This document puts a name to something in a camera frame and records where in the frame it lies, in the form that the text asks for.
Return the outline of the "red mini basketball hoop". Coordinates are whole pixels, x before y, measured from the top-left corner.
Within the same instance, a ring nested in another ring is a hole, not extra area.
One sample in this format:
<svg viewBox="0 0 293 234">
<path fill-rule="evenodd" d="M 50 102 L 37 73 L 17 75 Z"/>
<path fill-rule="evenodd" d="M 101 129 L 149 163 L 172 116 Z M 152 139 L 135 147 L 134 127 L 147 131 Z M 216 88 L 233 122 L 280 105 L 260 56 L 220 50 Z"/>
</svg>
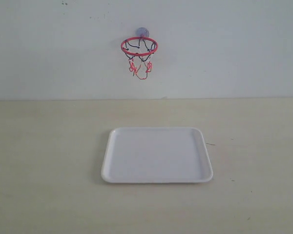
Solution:
<svg viewBox="0 0 293 234">
<path fill-rule="evenodd" d="M 122 41 L 120 48 L 125 54 L 129 71 L 139 80 L 146 80 L 152 71 L 151 58 L 157 52 L 159 44 L 149 36 L 149 30 L 139 27 L 135 30 L 135 36 Z"/>
</svg>

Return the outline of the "white plastic tray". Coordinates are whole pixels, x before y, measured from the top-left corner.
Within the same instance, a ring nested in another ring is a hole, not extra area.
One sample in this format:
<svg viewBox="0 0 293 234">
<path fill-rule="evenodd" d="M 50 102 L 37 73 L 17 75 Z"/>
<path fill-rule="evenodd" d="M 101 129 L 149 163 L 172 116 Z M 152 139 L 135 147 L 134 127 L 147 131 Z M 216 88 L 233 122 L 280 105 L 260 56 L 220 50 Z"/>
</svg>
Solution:
<svg viewBox="0 0 293 234">
<path fill-rule="evenodd" d="M 108 183 L 205 183 L 213 169 L 193 127 L 120 127 L 109 134 L 101 177 Z"/>
</svg>

